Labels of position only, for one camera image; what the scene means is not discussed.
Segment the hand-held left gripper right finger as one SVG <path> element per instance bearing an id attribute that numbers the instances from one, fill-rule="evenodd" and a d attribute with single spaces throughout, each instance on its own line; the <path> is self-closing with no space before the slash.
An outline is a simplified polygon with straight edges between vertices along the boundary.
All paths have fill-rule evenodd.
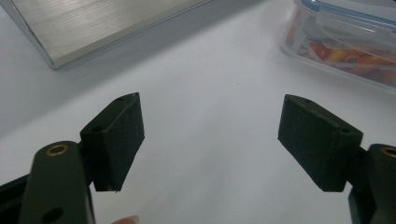
<path id="1" fill-rule="evenodd" d="M 363 133 L 315 102 L 284 97 L 278 140 L 324 192 L 348 195 L 353 224 L 396 224 L 396 147 L 361 147 Z"/>

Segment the silver metal tray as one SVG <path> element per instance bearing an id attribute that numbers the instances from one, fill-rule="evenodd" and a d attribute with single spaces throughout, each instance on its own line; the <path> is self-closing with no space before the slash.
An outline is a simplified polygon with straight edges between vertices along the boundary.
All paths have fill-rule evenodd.
<path id="1" fill-rule="evenodd" d="M 59 69 L 209 1 L 0 0 L 0 7 Z"/>

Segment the clear plastic lidded container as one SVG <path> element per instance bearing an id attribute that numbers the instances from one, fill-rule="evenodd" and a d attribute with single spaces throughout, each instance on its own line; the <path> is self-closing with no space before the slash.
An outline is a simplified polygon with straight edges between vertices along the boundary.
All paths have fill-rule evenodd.
<path id="1" fill-rule="evenodd" d="M 396 0 L 293 0 L 282 50 L 396 90 Z"/>

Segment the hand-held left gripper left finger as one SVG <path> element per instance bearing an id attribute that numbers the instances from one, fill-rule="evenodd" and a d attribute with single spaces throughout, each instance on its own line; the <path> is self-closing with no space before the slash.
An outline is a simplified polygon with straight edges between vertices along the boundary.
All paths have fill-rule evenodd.
<path id="1" fill-rule="evenodd" d="M 145 138 L 137 92 L 115 99 L 81 131 L 34 156 L 18 224 L 95 224 L 90 186 L 121 190 Z"/>

